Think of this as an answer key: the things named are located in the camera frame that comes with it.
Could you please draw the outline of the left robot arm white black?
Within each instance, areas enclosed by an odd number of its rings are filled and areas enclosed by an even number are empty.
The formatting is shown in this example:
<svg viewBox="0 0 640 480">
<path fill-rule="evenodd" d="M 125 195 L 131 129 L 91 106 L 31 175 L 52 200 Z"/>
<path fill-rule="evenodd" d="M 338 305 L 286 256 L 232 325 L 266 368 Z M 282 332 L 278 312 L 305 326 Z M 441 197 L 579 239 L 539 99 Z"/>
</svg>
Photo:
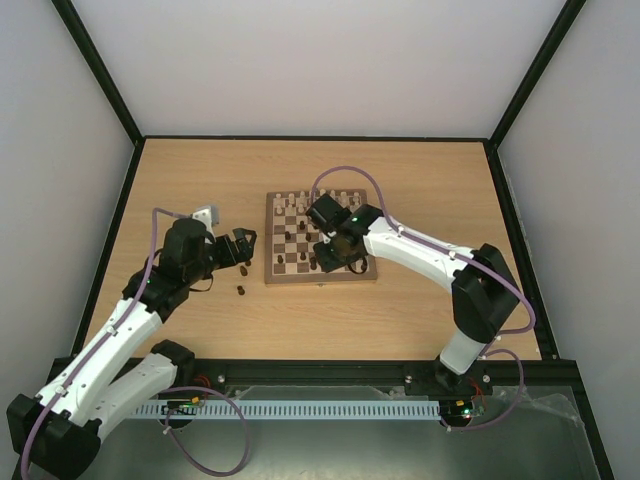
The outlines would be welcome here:
<svg viewBox="0 0 640 480">
<path fill-rule="evenodd" d="M 215 223 L 204 212 L 176 215 L 164 240 L 151 241 L 142 269 L 93 339 L 37 394 L 20 394 L 10 403 L 7 420 L 22 478 L 36 465 L 57 479 L 77 479 L 114 428 L 147 400 L 212 392 L 192 382 L 194 353 L 170 340 L 156 344 L 128 373 L 122 369 L 194 293 L 195 284 L 252 259 L 255 231 L 237 228 L 216 236 Z"/>
</svg>

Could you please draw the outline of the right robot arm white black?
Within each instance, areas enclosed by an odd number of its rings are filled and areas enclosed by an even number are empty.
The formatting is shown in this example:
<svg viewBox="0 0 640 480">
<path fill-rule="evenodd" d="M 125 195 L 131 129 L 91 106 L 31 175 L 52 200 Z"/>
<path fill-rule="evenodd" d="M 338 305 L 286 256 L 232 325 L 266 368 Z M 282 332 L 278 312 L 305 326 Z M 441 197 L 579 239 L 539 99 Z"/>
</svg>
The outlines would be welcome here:
<svg viewBox="0 0 640 480">
<path fill-rule="evenodd" d="M 489 244 L 476 250 L 447 244 L 404 228 L 377 207 L 363 204 L 351 211 L 328 194 L 306 215 L 321 232 L 313 251 L 323 272 L 374 257 L 406 267 L 451 294 L 455 331 L 437 357 L 436 379 L 450 392 L 466 385 L 470 367 L 520 303 L 501 252 Z"/>
</svg>

